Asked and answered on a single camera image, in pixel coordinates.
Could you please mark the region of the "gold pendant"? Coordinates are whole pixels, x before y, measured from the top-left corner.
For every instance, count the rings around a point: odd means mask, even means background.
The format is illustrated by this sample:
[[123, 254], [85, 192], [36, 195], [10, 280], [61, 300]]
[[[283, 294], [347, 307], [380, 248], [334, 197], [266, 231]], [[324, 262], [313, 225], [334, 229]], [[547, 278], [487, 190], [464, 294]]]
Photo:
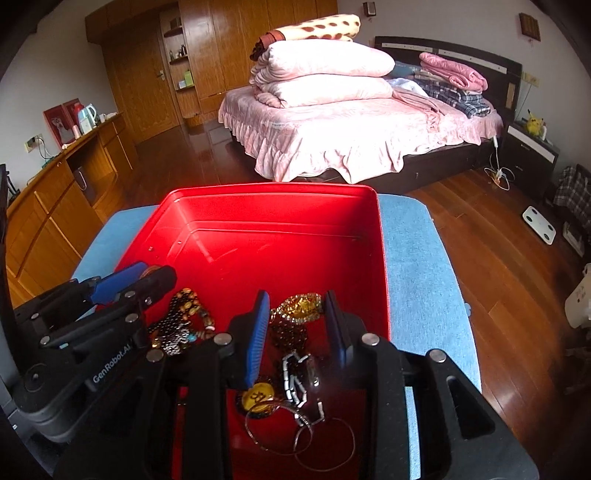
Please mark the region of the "gold pendant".
[[270, 311], [270, 320], [301, 325], [320, 319], [322, 296], [318, 293], [297, 294], [285, 299]]

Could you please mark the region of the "silver metal watch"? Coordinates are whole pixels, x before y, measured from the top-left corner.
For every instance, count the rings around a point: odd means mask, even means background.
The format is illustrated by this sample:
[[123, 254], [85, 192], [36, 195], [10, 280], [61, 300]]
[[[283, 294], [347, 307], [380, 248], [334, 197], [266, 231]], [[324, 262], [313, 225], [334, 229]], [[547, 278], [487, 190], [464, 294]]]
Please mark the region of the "silver metal watch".
[[322, 380], [315, 357], [310, 353], [288, 353], [281, 360], [283, 391], [287, 406], [301, 426], [314, 426], [325, 420]]

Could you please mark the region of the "silver bangle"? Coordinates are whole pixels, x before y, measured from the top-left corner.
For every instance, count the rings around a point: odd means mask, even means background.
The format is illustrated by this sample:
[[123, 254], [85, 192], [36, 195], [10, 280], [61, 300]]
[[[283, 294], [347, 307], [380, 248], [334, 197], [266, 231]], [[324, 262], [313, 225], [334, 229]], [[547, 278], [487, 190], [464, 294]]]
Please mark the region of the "silver bangle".
[[294, 456], [311, 446], [314, 426], [301, 410], [279, 400], [266, 400], [246, 412], [245, 433], [267, 453]]

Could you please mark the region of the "blue table cloth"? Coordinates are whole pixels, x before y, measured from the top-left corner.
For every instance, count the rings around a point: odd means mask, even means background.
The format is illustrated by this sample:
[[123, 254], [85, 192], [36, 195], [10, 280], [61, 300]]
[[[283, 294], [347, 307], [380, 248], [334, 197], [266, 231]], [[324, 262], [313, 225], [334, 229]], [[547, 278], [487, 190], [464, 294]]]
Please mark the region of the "blue table cloth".
[[[425, 354], [451, 355], [482, 392], [481, 372], [466, 302], [432, 215], [420, 201], [379, 194], [394, 344]], [[97, 234], [72, 274], [79, 281], [110, 275], [157, 205], [115, 213]], [[410, 478], [421, 477], [414, 395], [406, 388]]]

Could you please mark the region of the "red tin box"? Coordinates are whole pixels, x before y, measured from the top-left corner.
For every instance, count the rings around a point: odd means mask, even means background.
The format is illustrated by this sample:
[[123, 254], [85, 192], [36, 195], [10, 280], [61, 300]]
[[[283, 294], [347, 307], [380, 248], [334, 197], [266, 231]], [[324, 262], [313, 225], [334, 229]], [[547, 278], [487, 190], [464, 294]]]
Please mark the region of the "red tin box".
[[[190, 289], [216, 330], [157, 370], [153, 410], [164, 425], [165, 467], [183, 479], [374, 479], [389, 427], [406, 422], [404, 386], [386, 364], [391, 345], [387, 274], [377, 193], [366, 186], [263, 183], [171, 192], [119, 261], [170, 266], [173, 289], [146, 311], [164, 318], [171, 296]], [[320, 319], [269, 322], [259, 378], [245, 385], [245, 343], [259, 291], [270, 311], [297, 294], [322, 296]], [[363, 320], [358, 365], [339, 369], [325, 328], [325, 295]], [[245, 414], [286, 403], [281, 360], [310, 353], [320, 370], [325, 420], [304, 453], [263, 451]]]

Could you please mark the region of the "white electric kettle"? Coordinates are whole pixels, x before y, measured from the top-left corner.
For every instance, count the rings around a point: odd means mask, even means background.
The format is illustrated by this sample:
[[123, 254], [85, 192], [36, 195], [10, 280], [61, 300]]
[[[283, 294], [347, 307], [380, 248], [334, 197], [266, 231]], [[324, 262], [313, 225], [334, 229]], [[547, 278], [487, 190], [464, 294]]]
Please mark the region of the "white electric kettle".
[[96, 127], [97, 111], [92, 104], [84, 106], [84, 118], [81, 120], [80, 131], [83, 135], [90, 133]]

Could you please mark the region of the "red thermos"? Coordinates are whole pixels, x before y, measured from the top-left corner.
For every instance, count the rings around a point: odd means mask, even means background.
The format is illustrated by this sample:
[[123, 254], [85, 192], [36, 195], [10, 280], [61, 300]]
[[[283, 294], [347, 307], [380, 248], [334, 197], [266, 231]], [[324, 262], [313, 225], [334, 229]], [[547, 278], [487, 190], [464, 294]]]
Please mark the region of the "red thermos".
[[72, 107], [72, 111], [78, 127], [81, 128], [81, 120], [84, 118], [84, 106], [80, 102], [76, 102]]

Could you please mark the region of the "white bathroom scale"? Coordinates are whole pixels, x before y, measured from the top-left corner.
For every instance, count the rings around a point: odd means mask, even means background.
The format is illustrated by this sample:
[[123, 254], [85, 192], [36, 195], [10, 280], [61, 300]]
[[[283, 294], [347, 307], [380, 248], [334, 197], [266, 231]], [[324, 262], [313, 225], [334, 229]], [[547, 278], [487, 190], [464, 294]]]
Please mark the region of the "white bathroom scale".
[[522, 213], [522, 219], [546, 245], [554, 243], [556, 229], [537, 208], [528, 206]]

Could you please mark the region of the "stacked pink quilts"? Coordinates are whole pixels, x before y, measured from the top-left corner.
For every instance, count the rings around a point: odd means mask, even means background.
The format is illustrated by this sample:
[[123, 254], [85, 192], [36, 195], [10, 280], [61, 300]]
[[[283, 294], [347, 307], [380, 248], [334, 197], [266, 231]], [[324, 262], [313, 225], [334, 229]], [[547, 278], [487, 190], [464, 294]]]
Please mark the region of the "stacked pink quilts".
[[388, 99], [394, 59], [381, 50], [337, 40], [280, 41], [256, 61], [249, 84], [259, 102], [277, 109]]

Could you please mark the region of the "wooden wardrobe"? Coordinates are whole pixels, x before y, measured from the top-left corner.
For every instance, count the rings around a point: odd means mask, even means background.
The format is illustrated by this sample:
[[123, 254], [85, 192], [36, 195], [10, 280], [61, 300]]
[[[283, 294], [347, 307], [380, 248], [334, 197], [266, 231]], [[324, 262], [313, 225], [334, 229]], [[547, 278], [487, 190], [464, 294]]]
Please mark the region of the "wooden wardrobe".
[[335, 14], [335, 1], [110, 1], [85, 18], [134, 142], [216, 116], [249, 78], [252, 47], [283, 25]]

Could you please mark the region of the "black nightstand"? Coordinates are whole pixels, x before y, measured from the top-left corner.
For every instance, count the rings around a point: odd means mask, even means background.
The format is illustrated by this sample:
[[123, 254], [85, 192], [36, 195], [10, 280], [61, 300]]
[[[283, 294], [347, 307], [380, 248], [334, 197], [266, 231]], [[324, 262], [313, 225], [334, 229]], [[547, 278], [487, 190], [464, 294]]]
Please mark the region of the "black nightstand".
[[518, 123], [507, 125], [500, 149], [500, 163], [511, 171], [513, 183], [535, 201], [541, 201], [550, 185], [559, 150], [527, 134]]

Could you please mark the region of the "plaid bag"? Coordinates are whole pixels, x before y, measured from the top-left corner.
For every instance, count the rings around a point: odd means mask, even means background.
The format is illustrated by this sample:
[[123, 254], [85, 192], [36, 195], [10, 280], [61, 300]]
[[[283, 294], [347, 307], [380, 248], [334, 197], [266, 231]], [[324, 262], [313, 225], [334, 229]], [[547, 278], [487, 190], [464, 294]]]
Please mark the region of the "plaid bag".
[[565, 207], [586, 230], [590, 229], [590, 171], [580, 164], [566, 167], [559, 178], [553, 203]]

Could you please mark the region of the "folded pink clothes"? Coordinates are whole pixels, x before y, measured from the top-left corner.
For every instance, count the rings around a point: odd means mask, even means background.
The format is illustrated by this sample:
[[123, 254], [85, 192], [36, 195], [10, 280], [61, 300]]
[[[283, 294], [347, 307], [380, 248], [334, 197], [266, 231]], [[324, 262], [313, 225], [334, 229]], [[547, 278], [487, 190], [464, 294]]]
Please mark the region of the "folded pink clothes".
[[447, 60], [428, 52], [421, 53], [419, 59], [423, 69], [444, 78], [459, 89], [477, 93], [488, 89], [487, 79], [468, 65]]

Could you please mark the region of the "spotted folded blanket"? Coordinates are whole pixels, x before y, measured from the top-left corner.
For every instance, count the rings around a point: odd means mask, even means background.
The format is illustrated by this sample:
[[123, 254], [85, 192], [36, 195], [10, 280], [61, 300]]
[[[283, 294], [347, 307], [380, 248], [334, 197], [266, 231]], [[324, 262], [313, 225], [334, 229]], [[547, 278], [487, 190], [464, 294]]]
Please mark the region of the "spotted folded blanket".
[[272, 29], [259, 37], [249, 59], [256, 61], [271, 44], [280, 41], [307, 39], [352, 41], [359, 34], [361, 25], [362, 21], [358, 15], [335, 14]]

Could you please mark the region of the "red picture frame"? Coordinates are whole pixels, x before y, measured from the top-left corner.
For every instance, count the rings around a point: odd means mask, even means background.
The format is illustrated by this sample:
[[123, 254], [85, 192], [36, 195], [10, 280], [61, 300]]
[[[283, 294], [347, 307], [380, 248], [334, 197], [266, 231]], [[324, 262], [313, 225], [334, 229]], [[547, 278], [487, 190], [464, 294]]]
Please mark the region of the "red picture frame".
[[73, 127], [77, 124], [75, 106], [78, 103], [79, 99], [75, 98], [43, 112], [48, 129], [59, 148], [76, 140]]

